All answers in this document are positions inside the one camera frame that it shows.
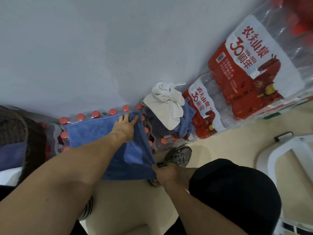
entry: barcode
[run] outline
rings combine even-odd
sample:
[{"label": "barcode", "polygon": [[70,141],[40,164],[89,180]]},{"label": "barcode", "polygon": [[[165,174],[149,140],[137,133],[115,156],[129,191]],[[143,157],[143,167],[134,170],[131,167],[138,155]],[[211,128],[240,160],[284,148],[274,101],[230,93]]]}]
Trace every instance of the barcode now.
[{"label": "barcode", "polygon": [[224,52],[216,59],[217,63],[220,63],[224,58],[226,57],[226,54]]}]

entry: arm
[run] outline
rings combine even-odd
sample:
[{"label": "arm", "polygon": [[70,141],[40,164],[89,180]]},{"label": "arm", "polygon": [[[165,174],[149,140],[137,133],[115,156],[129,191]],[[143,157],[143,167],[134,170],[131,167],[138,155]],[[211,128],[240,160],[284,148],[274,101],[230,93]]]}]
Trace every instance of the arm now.
[{"label": "arm", "polygon": [[0,202],[2,234],[69,234],[113,155],[133,138],[136,117],[107,136],[44,163]]},{"label": "arm", "polygon": [[184,189],[186,183],[180,179],[176,166],[158,168],[154,165],[152,168],[171,198],[187,235],[247,235],[236,224],[190,195]]}]

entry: gray sneaker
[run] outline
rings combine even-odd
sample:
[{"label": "gray sneaker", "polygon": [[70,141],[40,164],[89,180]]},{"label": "gray sneaker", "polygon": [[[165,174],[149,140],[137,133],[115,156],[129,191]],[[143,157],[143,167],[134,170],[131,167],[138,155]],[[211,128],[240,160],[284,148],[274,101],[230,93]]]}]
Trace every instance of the gray sneaker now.
[{"label": "gray sneaker", "polygon": [[[157,163],[157,166],[161,168],[174,164],[176,166],[185,168],[190,161],[191,154],[192,150],[188,146],[182,145],[178,148],[173,148],[165,155],[163,162]],[[159,187],[159,185],[155,183],[155,180],[156,179],[148,179],[147,181],[151,187],[156,188]]]}]

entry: person's left arm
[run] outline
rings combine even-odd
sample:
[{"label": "person's left arm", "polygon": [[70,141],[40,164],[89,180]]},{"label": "person's left arm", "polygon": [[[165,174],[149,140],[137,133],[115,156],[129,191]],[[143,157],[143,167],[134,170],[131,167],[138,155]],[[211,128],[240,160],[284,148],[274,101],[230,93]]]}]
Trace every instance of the person's left arm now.
[{"label": "person's left arm", "polygon": [[138,116],[120,116],[107,136],[72,148],[35,170],[0,202],[1,234],[69,234]]}]

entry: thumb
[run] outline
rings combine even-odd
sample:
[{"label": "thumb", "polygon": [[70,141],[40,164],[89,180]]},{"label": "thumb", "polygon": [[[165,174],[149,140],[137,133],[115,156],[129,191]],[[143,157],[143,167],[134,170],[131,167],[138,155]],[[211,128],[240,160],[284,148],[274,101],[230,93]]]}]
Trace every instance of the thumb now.
[{"label": "thumb", "polygon": [[157,165],[155,165],[155,164],[152,165],[152,170],[153,170],[155,173],[157,172],[158,169],[159,169],[159,168],[157,167]]}]

